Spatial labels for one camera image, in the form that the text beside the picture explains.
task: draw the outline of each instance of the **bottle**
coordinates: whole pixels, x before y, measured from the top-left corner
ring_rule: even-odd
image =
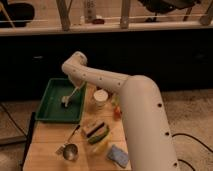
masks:
[[[94,0],[84,0],[84,18],[86,23],[92,23],[96,19]]]

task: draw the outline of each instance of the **cabinet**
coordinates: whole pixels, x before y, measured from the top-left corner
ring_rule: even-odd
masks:
[[[79,50],[88,66],[154,79],[161,90],[213,86],[213,29],[3,36],[1,100],[41,98]]]

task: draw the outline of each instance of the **tile floor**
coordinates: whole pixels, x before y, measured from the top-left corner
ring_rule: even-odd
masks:
[[[162,92],[172,134],[194,135],[213,149],[213,89]],[[30,114],[39,101],[3,103],[17,123],[27,132]],[[20,135],[5,112],[0,108],[0,138]],[[213,170],[213,154],[188,137],[175,137],[178,158],[190,162],[197,171]],[[0,147],[0,170],[20,171],[24,144]],[[181,171],[190,171],[180,163]]]

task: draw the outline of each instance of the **chair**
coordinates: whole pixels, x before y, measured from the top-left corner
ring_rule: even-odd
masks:
[[[0,6],[0,27],[25,27],[35,15],[34,7],[28,3],[8,4],[7,0],[0,0]]]
[[[157,21],[157,14],[166,14],[175,9],[185,9],[188,8],[183,21],[188,19],[188,15],[191,13],[192,7],[198,3],[200,4],[200,0],[138,0],[140,1],[148,11],[154,12],[154,18],[148,18],[148,22]]]

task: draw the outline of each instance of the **cable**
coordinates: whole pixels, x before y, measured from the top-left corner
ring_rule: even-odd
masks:
[[[24,132],[23,129],[21,129],[20,126],[18,126],[18,124],[14,121],[14,119],[12,118],[11,114],[8,112],[7,108],[2,104],[0,103],[0,106],[2,107],[2,109],[4,110],[4,112],[8,115],[8,117],[10,118],[10,120],[13,122],[13,124],[16,126],[16,128],[21,131],[21,133],[27,137],[27,134]]]
[[[209,146],[207,146],[207,145],[204,144],[202,141],[200,141],[198,138],[196,138],[196,137],[194,137],[194,136],[192,136],[192,135],[189,135],[189,134],[186,134],[186,133],[176,133],[176,134],[172,135],[172,137],[176,137],[176,136],[180,136],[180,135],[186,136],[186,137],[190,137],[190,138],[196,140],[196,141],[199,142],[201,145],[203,145],[208,151],[210,151],[211,153],[213,153],[213,150],[212,150]]]
[[[193,171],[196,171],[195,168],[187,161],[183,160],[183,159],[178,159],[179,162],[183,162],[184,164],[186,164],[187,166],[189,166]]]

